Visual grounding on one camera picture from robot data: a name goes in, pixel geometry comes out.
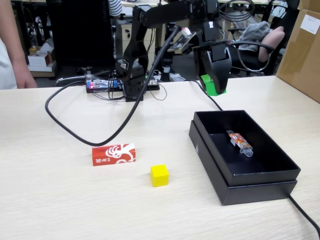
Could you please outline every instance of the open black box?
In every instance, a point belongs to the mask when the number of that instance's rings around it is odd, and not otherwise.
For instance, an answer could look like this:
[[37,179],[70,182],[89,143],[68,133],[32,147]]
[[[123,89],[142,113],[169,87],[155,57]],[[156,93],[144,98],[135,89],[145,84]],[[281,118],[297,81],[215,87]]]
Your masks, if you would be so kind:
[[[252,157],[227,130],[249,142]],[[300,168],[244,110],[195,112],[189,136],[223,205],[284,199],[297,184]]]

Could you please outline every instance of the red box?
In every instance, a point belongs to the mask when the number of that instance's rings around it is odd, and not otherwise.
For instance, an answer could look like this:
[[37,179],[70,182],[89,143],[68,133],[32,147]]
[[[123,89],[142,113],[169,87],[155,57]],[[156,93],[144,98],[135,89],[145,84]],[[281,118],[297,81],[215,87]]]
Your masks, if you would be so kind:
[[93,166],[135,162],[135,145],[131,143],[93,147],[92,161]]

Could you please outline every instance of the clear plastic packaging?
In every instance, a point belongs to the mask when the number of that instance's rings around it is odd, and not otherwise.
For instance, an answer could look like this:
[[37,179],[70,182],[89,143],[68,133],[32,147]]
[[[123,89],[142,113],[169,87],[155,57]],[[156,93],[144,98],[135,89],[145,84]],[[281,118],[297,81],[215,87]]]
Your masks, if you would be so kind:
[[240,153],[246,155],[247,157],[252,157],[254,155],[253,147],[245,140],[240,133],[236,133],[232,130],[227,130],[227,134],[229,135],[230,142],[233,146],[238,146],[240,148]]

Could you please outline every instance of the robotic arm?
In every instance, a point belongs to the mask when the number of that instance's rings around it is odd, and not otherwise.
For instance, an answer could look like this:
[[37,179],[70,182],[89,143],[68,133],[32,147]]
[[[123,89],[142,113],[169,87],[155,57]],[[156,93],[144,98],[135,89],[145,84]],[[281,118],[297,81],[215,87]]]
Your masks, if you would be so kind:
[[137,100],[146,80],[149,60],[144,38],[147,29],[185,19],[189,19],[192,33],[183,35],[169,50],[179,49],[182,54],[193,51],[195,70],[202,87],[208,95],[224,93],[232,62],[227,42],[216,42],[219,39],[219,17],[217,0],[180,0],[157,7],[136,6],[133,9],[130,42],[123,59],[118,60],[115,67],[124,84],[126,101]]

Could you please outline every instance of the gray cloth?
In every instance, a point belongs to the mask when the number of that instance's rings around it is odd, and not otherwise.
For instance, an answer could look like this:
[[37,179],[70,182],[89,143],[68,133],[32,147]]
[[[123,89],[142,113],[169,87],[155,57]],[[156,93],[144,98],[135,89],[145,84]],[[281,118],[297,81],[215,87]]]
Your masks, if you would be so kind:
[[[260,43],[265,36],[271,32],[271,29],[266,21],[249,25],[241,34],[238,41],[250,41]],[[242,44],[239,46],[242,51],[257,52],[258,46],[250,44]]]

